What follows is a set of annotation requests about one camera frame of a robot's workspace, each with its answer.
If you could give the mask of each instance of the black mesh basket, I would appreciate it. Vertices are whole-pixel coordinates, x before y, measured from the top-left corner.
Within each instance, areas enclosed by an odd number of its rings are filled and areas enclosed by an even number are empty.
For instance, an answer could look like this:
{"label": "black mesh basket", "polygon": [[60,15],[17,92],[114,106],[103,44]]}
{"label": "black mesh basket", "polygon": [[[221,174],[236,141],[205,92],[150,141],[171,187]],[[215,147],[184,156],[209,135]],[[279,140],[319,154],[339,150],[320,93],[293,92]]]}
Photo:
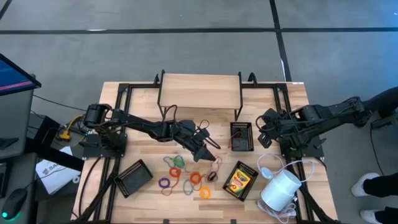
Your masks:
{"label": "black mesh basket", "polygon": [[[248,175],[250,177],[250,181],[247,184],[247,186],[245,186],[244,190],[242,193],[240,193],[239,195],[236,195],[232,192],[230,192],[229,190],[227,190],[229,181],[231,180],[232,176],[234,175],[236,169],[239,169],[241,171],[243,171],[246,175]],[[226,179],[223,189],[225,191],[227,191],[229,194],[231,194],[232,196],[236,197],[237,199],[239,199],[241,202],[244,202],[246,197],[248,196],[251,187],[254,184],[254,181],[256,181],[257,176],[259,175],[259,173],[257,171],[255,171],[254,169],[250,168],[248,165],[244,164],[241,161],[238,161],[234,167],[234,169],[232,170],[231,174],[229,175],[229,177]]]}
{"label": "black mesh basket", "polygon": [[253,132],[250,122],[231,122],[231,149],[232,151],[254,151]]}
{"label": "black mesh basket", "polygon": [[144,164],[144,161],[140,159],[131,167],[119,174],[114,181],[118,185],[124,198],[127,198],[144,184],[148,183],[152,178],[153,175],[149,171],[148,167]]}

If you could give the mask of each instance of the computer monitor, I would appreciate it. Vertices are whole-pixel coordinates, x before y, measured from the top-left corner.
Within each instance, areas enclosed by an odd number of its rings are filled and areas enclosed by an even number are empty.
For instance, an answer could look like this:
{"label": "computer monitor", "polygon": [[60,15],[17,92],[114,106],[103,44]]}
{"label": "computer monitor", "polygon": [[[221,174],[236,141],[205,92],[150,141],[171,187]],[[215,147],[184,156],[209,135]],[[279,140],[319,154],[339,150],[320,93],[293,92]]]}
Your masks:
{"label": "computer monitor", "polygon": [[34,77],[0,54],[0,96],[41,86]]}

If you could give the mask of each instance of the gray floor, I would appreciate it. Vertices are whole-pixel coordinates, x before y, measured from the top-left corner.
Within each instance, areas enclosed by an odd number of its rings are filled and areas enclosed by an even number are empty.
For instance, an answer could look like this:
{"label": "gray floor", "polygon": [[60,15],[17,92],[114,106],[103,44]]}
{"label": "gray floor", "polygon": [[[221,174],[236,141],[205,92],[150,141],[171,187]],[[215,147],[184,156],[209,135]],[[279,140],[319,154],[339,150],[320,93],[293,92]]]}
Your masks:
{"label": "gray floor", "polygon": [[[282,27],[398,27],[397,1],[277,0]],[[250,0],[13,0],[0,30],[273,27],[268,1]],[[363,100],[398,84],[398,33],[283,34],[292,80],[305,82],[311,103]],[[180,73],[250,72],[283,81],[274,33],[0,35],[0,52],[43,87],[35,94],[80,108],[99,100],[105,81],[149,81],[162,69]],[[78,111],[34,99],[32,109],[65,123]],[[383,171],[398,171],[397,128],[374,132]],[[349,188],[365,172],[379,172],[369,138],[344,125],[323,135],[328,177],[339,219],[364,223],[360,209],[398,207],[395,197],[354,198]],[[41,220],[65,221],[73,195]],[[44,208],[54,201],[40,204]]]}

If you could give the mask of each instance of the shoe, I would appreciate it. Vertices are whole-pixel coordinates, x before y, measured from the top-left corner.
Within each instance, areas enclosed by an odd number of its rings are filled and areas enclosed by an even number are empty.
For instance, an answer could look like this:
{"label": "shoe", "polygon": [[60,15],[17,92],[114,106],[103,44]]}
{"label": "shoe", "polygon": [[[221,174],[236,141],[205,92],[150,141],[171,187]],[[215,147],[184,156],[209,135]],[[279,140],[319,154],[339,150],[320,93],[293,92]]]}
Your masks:
{"label": "shoe", "polygon": [[368,174],[363,175],[359,179],[359,181],[355,185],[353,185],[353,187],[351,188],[351,192],[353,193],[353,195],[355,197],[368,196],[368,194],[365,193],[365,190],[363,189],[363,182],[365,182],[365,180],[371,180],[376,177],[380,177],[380,175],[377,173],[368,173]]}
{"label": "shoe", "polygon": [[376,216],[375,216],[376,212],[378,212],[378,210],[362,210],[359,212],[359,214],[361,215],[361,218],[363,220],[367,221],[368,223],[382,224],[381,222],[378,222],[376,220]]}

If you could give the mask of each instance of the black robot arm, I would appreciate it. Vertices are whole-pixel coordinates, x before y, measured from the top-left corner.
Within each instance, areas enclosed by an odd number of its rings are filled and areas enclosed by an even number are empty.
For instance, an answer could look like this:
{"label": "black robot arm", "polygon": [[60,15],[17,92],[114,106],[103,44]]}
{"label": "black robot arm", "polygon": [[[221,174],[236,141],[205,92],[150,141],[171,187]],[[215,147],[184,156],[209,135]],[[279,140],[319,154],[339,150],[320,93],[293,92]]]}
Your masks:
{"label": "black robot arm", "polygon": [[[331,106],[307,105],[295,111],[276,112],[267,110],[257,118],[265,122],[263,127],[258,126],[260,143],[268,148],[272,139],[288,144],[292,149],[308,147],[314,138],[331,129],[346,123],[363,127],[375,111],[388,116],[398,106],[398,87],[382,92],[368,101],[361,101],[359,97],[352,97],[342,103]],[[320,147],[326,139],[314,144]]]}
{"label": "black robot arm", "polygon": [[[112,111],[112,116],[105,121],[106,114]],[[93,128],[101,136],[101,142],[109,150],[118,150],[122,147],[119,141],[117,128],[131,128],[147,133],[152,139],[159,142],[176,141],[193,154],[193,160],[199,159],[215,161],[215,157],[207,149],[205,141],[220,149],[206,128],[196,127],[192,120],[152,122],[137,116],[127,114],[119,109],[112,109],[110,105],[89,105],[85,116],[85,126]]]}

